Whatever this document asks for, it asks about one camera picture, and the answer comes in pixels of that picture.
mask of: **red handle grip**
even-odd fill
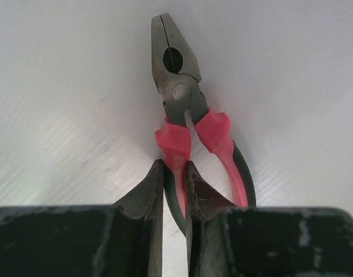
[[[164,152],[164,163],[174,175],[176,197],[185,217],[184,167],[190,158],[190,130],[171,124],[165,118],[163,127],[155,131],[155,138],[157,146]]]
[[[233,203],[247,207],[245,185],[233,160],[234,143],[229,135],[229,117],[225,113],[214,113],[210,109],[194,127],[207,150],[215,154],[223,164],[229,176]]]

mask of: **white backdrop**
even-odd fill
[[[169,12],[264,205],[353,215],[353,1],[0,0],[0,205],[112,203],[161,157],[151,18]],[[230,197],[193,134],[191,159]],[[186,276],[165,206],[164,276]]]

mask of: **pliers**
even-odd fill
[[[185,112],[189,112],[197,134],[223,164],[230,180],[233,203],[256,206],[256,196],[249,168],[230,138],[230,120],[225,113],[208,107],[200,90],[197,59],[167,13],[152,18],[152,75],[163,96],[164,124],[155,132],[156,142],[164,152],[165,192],[172,216],[185,234],[184,168],[190,159],[191,137]]]

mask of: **pliers jaw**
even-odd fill
[[[197,122],[208,107],[198,83],[200,69],[186,40],[167,13],[152,18],[152,75],[164,97],[164,109],[171,123],[186,126],[189,111]]]

